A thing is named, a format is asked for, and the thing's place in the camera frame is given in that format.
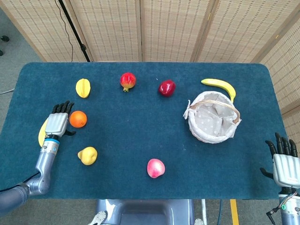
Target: pear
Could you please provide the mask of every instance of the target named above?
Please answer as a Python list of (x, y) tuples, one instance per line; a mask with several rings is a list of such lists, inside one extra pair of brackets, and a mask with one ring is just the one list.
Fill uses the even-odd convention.
[(81, 150), (77, 155), (78, 158), (82, 161), (85, 165), (91, 165), (96, 161), (97, 158), (97, 150), (93, 147), (87, 147)]

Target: yellow banana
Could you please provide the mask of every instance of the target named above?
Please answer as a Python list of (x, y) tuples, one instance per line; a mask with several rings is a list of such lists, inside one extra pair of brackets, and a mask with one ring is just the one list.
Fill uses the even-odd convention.
[(47, 122), (48, 122), (48, 119), (46, 119), (46, 121), (43, 123), (41, 129), (39, 130), (39, 133), (38, 133), (38, 143), (39, 145), (42, 147), (43, 146), (43, 143), (44, 143), (44, 139), (45, 139), (45, 136), (46, 136), (46, 126), (47, 126)]
[(231, 102), (233, 103), (236, 93), (235, 93), (235, 89), (233, 88), (233, 86), (231, 86), (230, 83), (226, 81), (217, 80), (217, 79), (204, 79), (201, 80), (201, 83), (209, 86), (219, 87), (226, 90), (230, 96)]

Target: red apple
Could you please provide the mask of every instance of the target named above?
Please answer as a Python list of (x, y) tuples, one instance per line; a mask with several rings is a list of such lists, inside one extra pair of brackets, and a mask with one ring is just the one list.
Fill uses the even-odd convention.
[(166, 80), (162, 82), (158, 88), (158, 91), (166, 97), (170, 97), (175, 91), (176, 85), (172, 80)]

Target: robotic arm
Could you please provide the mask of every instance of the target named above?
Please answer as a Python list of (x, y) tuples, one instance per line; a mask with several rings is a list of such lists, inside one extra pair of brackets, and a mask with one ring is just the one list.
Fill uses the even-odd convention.
[(281, 187), (279, 205), (267, 212), (267, 216), (275, 225), (272, 215), (280, 210), (283, 225), (300, 225), (300, 195), (297, 192), (300, 188), (300, 158), (293, 140), (288, 142), (278, 133), (275, 136), (277, 149), (271, 141), (266, 141), (273, 159), (273, 173), (260, 168), (264, 176)]
[(66, 130), (68, 116), (74, 103), (69, 101), (54, 106), (48, 117), (45, 133), (46, 137), (37, 160), (36, 169), (39, 177), (30, 177), (14, 186), (0, 192), (0, 216), (18, 208), (24, 204), (29, 196), (44, 195), (50, 186), (51, 168), (60, 145), (59, 138), (63, 135), (74, 135), (75, 132)]

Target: wooden screen panel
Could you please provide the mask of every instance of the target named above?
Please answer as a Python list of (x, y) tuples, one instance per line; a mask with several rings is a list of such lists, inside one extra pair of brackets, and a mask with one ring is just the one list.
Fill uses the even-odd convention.
[(198, 61), (250, 62), (299, 0), (221, 0)]
[(144, 61), (190, 61), (209, 0), (143, 0)]
[(95, 61), (140, 61), (139, 0), (72, 0)]
[(282, 113), (300, 104), (300, 20), (279, 40), (262, 62), (270, 71)]
[[(72, 47), (54, 0), (0, 0), (0, 6), (44, 61), (71, 61)], [(86, 61), (63, 11), (61, 14), (74, 47), (73, 61)]]
[(293, 139), (300, 151), (300, 111), (283, 118), (285, 130), (289, 139)]

